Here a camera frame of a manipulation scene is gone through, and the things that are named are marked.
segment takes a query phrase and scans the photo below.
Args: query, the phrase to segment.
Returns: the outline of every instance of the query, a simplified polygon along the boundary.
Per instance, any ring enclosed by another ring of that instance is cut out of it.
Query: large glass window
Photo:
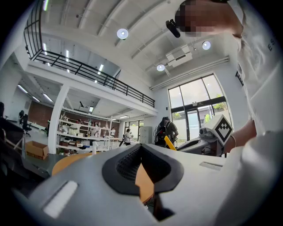
[[[138,142],[140,138],[140,127],[143,125],[144,125],[143,120],[126,122],[124,132],[126,133],[127,129],[130,129],[131,130],[130,133],[131,135],[133,135],[132,141]]]
[[[209,100],[207,91],[201,79],[184,84],[180,87],[182,90],[184,105]]]
[[[183,106],[182,95],[180,87],[169,90],[171,108]]]
[[[223,114],[231,123],[226,99],[214,75],[170,89],[169,96],[172,121],[179,132],[178,146],[198,137],[199,129],[214,115]]]

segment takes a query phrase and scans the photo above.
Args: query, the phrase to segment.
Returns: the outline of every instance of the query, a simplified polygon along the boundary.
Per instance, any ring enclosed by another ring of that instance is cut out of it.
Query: yellow handle
[[[171,143],[171,141],[169,140],[169,138],[167,136],[165,136],[164,140],[171,150],[176,151],[176,148],[174,147],[174,145]]]

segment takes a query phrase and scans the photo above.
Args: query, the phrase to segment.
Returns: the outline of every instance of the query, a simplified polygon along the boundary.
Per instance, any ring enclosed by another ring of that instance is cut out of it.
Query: air conditioner
[[[166,57],[169,60],[169,62],[167,63],[168,66],[173,67],[177,67],[180,64],[183,64],[193,59],[188,45],[183,45],[174,49],[173,51],[167,53]]]

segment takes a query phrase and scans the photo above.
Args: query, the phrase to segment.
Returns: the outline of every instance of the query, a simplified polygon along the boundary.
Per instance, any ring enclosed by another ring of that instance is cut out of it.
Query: table
[[[72,164],[78,159],[85,158],[91,156],[92,153],[85,153],[85,154],[75,154],[68,157],[65,157],[58,161],[52,170],[52,176],[59,173],[61,170],[66,168],[68,165]],[[143,168],[142,164],[138,168],[137,176],[135,184],[140,187],[140,200],[142,203],[147,202],[154,193],[154,184],[150,180],[150,177],[147,175],[145,169]]]

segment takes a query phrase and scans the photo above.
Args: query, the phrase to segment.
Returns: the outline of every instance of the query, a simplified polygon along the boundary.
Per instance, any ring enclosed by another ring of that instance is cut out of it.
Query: door frame
[[[185,110],[185,117],[186,117],[186,123],[187,123],[187,141],[190,140],[190,125],[189,125],[189,117],[188,117],[188,112],[191,112],[191,111],[196,111],[197,112],[197,115],[198,115],[198,121],[199,121],[199,128],[200,127],[200,118],[199,118],[199,110],[198,108],[193,108],[193,109],[190,109],[190,110]]]

